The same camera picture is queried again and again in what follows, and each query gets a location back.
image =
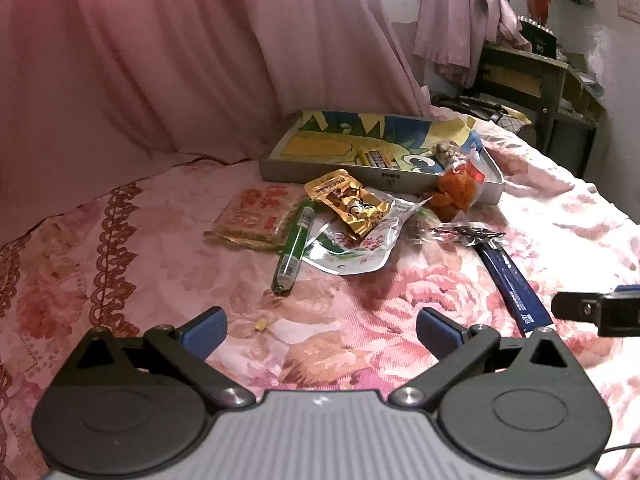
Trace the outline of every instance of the cable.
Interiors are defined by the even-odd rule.
[[[620,451],[623,449],[635,449],[640,447],[640,442],[635,442],[632,444],[625,444],[624,446],[616,446],[616,447],[607,447],[607,449],[605,449],[602,454],[611,452],[611,451]]]

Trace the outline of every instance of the bed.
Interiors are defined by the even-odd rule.
[[[504,172],[497,206],[472,219],[505,230],[507,251],[545,306],[556,290],[610,290],[640,281],[640,230],[592,184],[522,140],[482,124]],[[516,335],[475,252],[421,250],[401,240],[379,272],[338,277],[304,266],[292,295],[270,291],[275,254],[206,243],[231,197],[260,180],[255,161],[176,166],[43,220],[0,251],[0,472],[35,480],[47,468],[31,435],[38,398],[92,326],[133,336],[180,325],[219,305],[226,341],[208,362],[249,387],[376,388],[384,396],[434,364],[415,335],[419,309]],[[221,182],[230,183],[221,186]],[[593,326],[556,322],[609,405],[610,446],[640,440],[637,340],[598,338]],[[606,454],[606,478],[640,478],[640,451]]]

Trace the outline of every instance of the pink cloth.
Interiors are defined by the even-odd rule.
[[[435,71],[469,88],[485,41],[530,50],[508,0],[422,0],[414,54],[435,63]]]
[[[507,233],[507,252],[547,308],[560,289],[640,283],[637,225],[513,134],[477,126],[507,183],[497,206],[476,205],[470,217]],[[360,276],[305,264],[292,294],[275,298],[277,254],[202,236],[239,190],[257,182],[256,162],[201,160],[116,188],[0,249],[3,479],[45,473],[31,414],[63,360],[98,324],[135,335],[219,305],[228,336],[208,362],[258,395],[264,388],[375,388],[386,397],[435,362],[415,333],[424,306],[516,335],[475,251],[457,244],[416,250],[401,239],[382,270]],[[583,323],[556,327],[609,406],[609,446],[640,440],[640,339],[598,338]],[[326,457],[318,463],[330,465]],[[606,454],[598,471],[637,479],[640,450]]]
[[[0,244],[300,109],[423,115],[379,0],[1,0]]]

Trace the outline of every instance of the metal screw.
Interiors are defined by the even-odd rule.
[[[417,406],[424,400],[424,392],[418,388],[404,386],[391,393],[391,401],[396,406]]]
[[[243,408],[254,402],[254,395],[244,388],[226,388],[218,394],[218,400],[227,408]]]

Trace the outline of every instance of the yellow packaged food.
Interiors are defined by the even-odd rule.
[[[373,196],[346,170],[327,173],[305,184],[313,200],[327,204],[359,237],[364,237],[389,212],[387,202]]]

